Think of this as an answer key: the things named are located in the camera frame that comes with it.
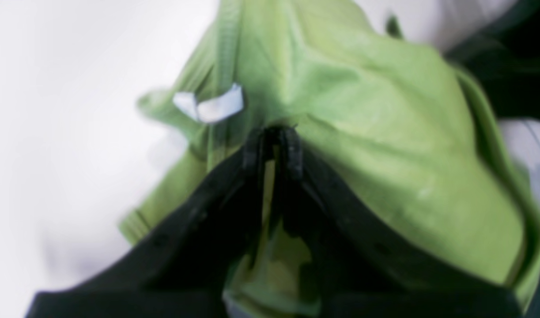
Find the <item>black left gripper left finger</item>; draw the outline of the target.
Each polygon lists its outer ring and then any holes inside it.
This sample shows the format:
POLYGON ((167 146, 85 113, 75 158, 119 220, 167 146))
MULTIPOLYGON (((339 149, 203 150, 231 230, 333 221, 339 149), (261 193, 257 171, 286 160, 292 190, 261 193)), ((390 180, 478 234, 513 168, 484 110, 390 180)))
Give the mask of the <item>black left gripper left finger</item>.
POLYGON ((123 258, 74 288, 36 294, 28 318, 225 318, 232 262, 262 226, 264 130, 220 163, 123 258))

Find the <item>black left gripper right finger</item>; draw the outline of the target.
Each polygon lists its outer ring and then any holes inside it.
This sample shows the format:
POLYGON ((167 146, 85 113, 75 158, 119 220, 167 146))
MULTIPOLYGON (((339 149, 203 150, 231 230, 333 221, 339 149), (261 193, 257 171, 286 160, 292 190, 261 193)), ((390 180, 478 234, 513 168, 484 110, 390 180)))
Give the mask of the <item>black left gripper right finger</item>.
POLYGON ((276 129, 286 232, 310 250, 321 318, 520 318, 507 288, 423 251, 381 221, 332 168, 276 129))

